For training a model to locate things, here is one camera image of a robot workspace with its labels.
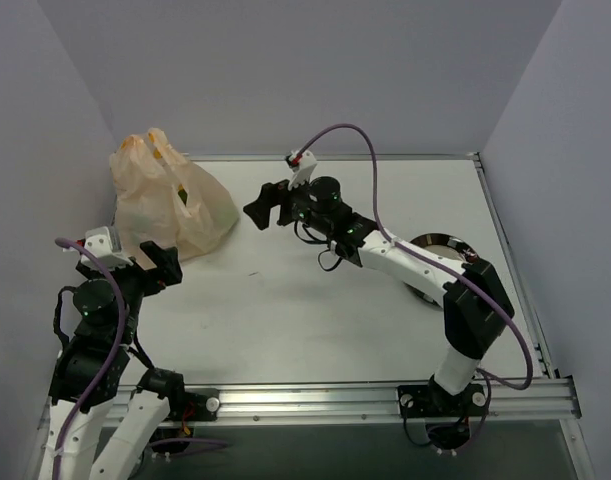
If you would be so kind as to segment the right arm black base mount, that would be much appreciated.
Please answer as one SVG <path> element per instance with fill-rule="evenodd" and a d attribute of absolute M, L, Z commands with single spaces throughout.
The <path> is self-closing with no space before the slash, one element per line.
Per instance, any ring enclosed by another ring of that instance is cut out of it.
<path fill-rule="evenodd" d="M 486 412 L 484 389 L 474 383 L 456 395 L 450 395 L 433 381 L 399 385 L 396 392 L 400 413 L 413 419 L 481 417 Z"/>

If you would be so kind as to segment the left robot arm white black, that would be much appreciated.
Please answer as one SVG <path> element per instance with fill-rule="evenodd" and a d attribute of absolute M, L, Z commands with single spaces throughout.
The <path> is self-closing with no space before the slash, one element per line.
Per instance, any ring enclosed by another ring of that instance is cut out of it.
<path fill-rule="evenodd" d="M 81 258 L 85 280 L 67 287 L 81 318 L 72 336 L 53 322 L 61 343 L 49 387 L 49 430 L 39 470 L 42 479 L 127 479 L 164 419 L 179 417 L 187 405 L 180 374 L 149 367 L 129 400 L 127 412 L 104 447 L 98 445 L 117 396 L 135 340 L 144 298 L 182 280 L 178 251 L 153 241 L 140 249 L 150 270 L 111 248 L 107 256 L 89 242 L 56 239 Z"/>

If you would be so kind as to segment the translucent orange plastic bag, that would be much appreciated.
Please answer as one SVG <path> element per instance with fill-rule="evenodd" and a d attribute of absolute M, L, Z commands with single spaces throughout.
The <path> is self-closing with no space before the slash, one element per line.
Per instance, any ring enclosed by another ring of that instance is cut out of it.
<path fill-rule="evenodd" d="M 126 137 L 109 165 L 116 191 L 114 226 L 124 250 L 146 268 L 153 263 L 141 243 L 175 247 L 186 261 L 218 249 L 239 220 L 225 186 L 179 153 L 161 129 Z"/>

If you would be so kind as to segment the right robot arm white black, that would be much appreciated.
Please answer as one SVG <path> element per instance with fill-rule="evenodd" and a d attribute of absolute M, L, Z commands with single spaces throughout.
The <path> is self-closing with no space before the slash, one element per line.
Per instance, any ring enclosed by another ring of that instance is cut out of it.
<path fill-rule="evenodd" d="M 300 223 L 313 229 L 340 259 L 385 273 L 442 309 L 449 347 L 430 378 L 429 400 L 444 413 L 460 406 L 475 370 L 514 315 L 495 268 L 480 258 L 446 258 L 381 231 L 375 220 L 343 202 L 340 184 L 332 177 L 299 187 L 286 180 L 266 183 L 243 211 L 265 230 L 273 208 L 279 210 L 278 225 Z"/>

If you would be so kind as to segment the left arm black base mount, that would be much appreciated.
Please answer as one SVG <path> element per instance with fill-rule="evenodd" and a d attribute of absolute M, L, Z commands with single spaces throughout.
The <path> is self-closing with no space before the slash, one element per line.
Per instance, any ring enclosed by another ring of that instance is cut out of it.
<path fill-rule="evenodd" d="M 220 391 L 216 388 L 184 389 L 170 398 L 168 420 L 213 422 L 220 408 Z"/>

